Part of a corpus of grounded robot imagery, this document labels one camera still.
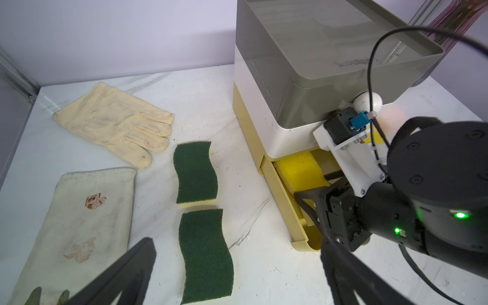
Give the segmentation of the green yellow sponge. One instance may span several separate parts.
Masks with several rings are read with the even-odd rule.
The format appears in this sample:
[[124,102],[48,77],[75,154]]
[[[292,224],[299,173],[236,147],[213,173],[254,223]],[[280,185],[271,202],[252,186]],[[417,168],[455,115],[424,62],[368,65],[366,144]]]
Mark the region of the green yellow sponge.
[[179,245],[185,265],[182,304],[228,297],[234,265],[222,231],[222,209],[183,213]]

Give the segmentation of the pink sponge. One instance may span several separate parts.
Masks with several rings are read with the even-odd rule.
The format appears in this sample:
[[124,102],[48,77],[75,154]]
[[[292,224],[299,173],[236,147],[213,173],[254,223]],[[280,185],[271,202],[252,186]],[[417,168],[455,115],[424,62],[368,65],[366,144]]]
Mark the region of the pink sponge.
[[377,119],[383,132],[387,135],[394,134],[409,119],[400,106],[394,103],[382,107]]

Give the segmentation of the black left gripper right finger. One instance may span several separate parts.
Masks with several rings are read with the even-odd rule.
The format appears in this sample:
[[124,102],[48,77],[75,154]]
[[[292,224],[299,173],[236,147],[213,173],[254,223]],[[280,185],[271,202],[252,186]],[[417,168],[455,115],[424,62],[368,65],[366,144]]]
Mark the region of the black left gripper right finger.
[[320,255],[335,304],[411,304],[336,240],[322,238]]

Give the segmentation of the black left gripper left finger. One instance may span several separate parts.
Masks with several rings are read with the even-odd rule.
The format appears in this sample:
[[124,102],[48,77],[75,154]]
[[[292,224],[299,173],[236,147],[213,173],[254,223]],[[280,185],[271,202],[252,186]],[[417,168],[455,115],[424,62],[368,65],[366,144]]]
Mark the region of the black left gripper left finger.
[[151,238],[143,238],[67,304],[142,304],[156,260]]

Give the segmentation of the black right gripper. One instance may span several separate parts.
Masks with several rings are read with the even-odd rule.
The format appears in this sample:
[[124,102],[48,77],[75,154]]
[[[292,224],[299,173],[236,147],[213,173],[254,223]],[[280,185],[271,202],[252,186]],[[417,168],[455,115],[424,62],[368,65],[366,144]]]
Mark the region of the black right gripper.
[[323,236],[346,250],[354,252],[369,240],[371,234],[360,224],[358,198],[347,179],[339,179],[329,187],[296,192],[294,199]]

